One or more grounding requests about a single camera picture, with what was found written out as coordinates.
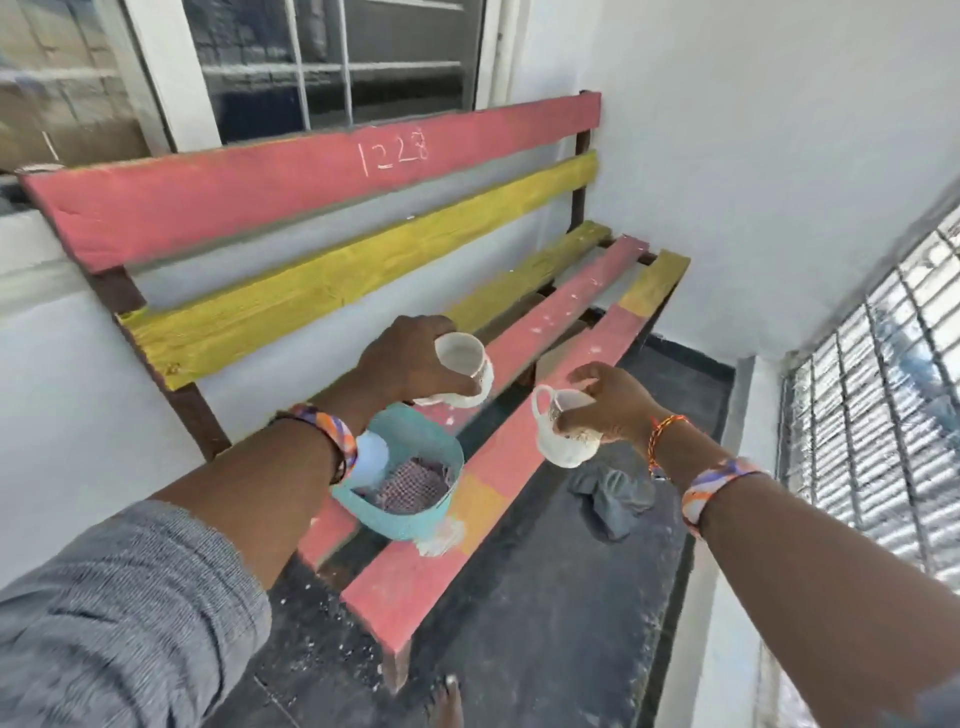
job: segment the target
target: dark floor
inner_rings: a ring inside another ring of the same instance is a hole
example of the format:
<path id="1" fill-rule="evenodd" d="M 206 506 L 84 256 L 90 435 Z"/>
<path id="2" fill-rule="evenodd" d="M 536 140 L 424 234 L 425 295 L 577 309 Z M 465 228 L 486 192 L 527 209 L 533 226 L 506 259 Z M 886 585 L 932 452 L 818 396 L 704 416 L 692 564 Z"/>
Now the dark floor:
<path id="1" fill-rule="evenodd" d="M 620 366 L 719 437 L 731 370 L 653 338 Z M 525 394 L 509 391 L 463 433 L 468 457 Z M 622 444 L 597 457 L 644 470 Z M 462 679 L 468 726 L 652 724 L 685 587 L 677 497 L 660 487 L 639 529 L 609 545 L 585 526 L 580 500 L 564 487 L 569 473 L 545 464 L 527 484 L 418 630 L 397 698 L 380 684 L 376 645 L 337 591 L 292 560 L 271 594 L 270 641 L 207 726 L 420 728 L 431 686 L 449 672 Z M 381 546 L 359 538 L 324 571 L 326 581 L 348 581 Z"/>

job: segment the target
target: gray cloth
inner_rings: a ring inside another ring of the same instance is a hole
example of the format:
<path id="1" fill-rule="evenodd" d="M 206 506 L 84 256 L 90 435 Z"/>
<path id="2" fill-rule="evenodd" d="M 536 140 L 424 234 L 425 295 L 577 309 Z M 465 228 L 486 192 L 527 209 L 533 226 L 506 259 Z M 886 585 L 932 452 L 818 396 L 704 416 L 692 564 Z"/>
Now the gray cloth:
<path id="1" fill-rule="evenodd" d="M 233 544 L 136 503 L 0 591 L 0 725 L 196 726 L 270 622 Z"/>
<path id="2" fill-rule="evenodd" d="M 592 497 L 593 512 L 611 541 L 629 536 L 640 514 L 657 500 L 656 486 L 648 478 L 631 478 L 596 460 L 588 461 L 570 476 L 569 488 L 571 493 Z"/>

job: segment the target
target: bench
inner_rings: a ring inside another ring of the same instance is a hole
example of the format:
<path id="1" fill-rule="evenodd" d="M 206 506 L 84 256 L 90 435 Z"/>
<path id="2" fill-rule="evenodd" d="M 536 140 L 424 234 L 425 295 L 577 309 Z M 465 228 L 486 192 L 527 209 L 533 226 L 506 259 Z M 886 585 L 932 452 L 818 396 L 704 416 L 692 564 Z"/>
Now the bench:
<path id="1" fill-rule="evenodd" d="M 492 324 L 498 331 L 488 343 L 495 371 L 490 400 L 578 320 L 594 325 L 566 345 L 546 383 L 563 386 L 572 368 L 590 360 L 616 363 L 650 330 L 689 261 L 666 251 L 650 255 L 645 243 L 626 235 L 614 239 L 609 228 L 584 220 L 586 187 L 598 168 L 590 131 L 599 120 L 600 95 L 585 92 L 346 133 L 30 175 L 21 183 L 211 460 L 230 440 L 199 380 L 563 193 L 573 193 L 569 232 L 445 313 L 460 330 L 478 332 Z M 572 158 L 170 310 L 153 310 L 127 270 L 195 255 L 211 241 L 257 233 L 573 135 Z M 646 267 L 597 321 L 592 304 L 637 262 Z M 577 266 L 574 275 L 554 286 L 571 266 Z M 516 302 L 538 292 L 528 310 L 504 323 Z M 456 434 L 479 409 L 437 404 L 420 411 Z M 264 412 L 264 419 L 270 414 Z M 464 526 L 459 544 L 427 558 L 413 544 L 391 543 L 343 589 L 343 601 L 382 647 L 392 692 L 406 681 L 414 632 L 542 463 L 535 427 L 525 402 L 467 462 L 449 512 Z M 356 519 L 328 498 L 300 542 L 300 558 L 319 569 L 357 529 Z"/>

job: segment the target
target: ceramic cup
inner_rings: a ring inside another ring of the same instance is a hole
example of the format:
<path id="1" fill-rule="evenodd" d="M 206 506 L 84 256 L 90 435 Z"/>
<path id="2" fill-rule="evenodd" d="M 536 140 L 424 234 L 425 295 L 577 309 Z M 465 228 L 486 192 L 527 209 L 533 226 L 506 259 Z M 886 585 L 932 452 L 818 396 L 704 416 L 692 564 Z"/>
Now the ceramic cup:
<path id="1" fill-rule="evenodd" d="M 540 410 L 542 393 L 550 396 L 546 410 Z M 593 430 L 584 430 L 575 435 L 561 435 L 554 431 L 560 414 L 569 409 L 586 407 L 596 400 L 577 389 L 556 390 L 541 384 L 534 390 L 532 403 L 537 418 L 537 448 L 554 465 L 561 468 L 576 468 L 588 461 L 600 449 L 602 436 Z"/>
<path id="2" fill-rule="evenodd" d="M 487 356 L 483 342 L 468 333 L 454 332 L 441 336 L 434 342 L 437 358 L 447 369 L 467 375 L 480 385 L 480 394 L 476 397 L 445 394 L 425 400 L 415 400 L 417 404 L 437 404 L 444 402 L 451 407 L 470 408 L 482 404 L 493 388 L 493 364 Z"/>

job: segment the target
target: blue container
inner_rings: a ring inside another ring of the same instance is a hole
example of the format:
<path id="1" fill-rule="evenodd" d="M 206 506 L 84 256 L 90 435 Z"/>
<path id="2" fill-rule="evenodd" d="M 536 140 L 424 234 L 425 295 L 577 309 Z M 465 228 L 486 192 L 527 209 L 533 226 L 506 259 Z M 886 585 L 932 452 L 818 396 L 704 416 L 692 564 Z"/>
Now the blue container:
<path id="1" fill-rule="evenodd" d="M 391 404 L 377 413 L 368 429 L 382 437 L 390 449 L 388 478 L 410 458 L 421 457 L 446 465 L 453 485 L 439 503 L 413 516 L 396 516 L 381 511 L 353 493 L 354 488 L 364 484 L 351 484 L 350 478 L 331 488 L 330 494 L 367 528 L 388 539 L 413 541 L 417 538 L 428 538 L 444 519 L 446 510 L 450 507 L 450 499 L 453 498 L 453 491 L 460 483 L 460 475 L 464 470 L 463 448 L 457 438 L 406 404 Z"/>

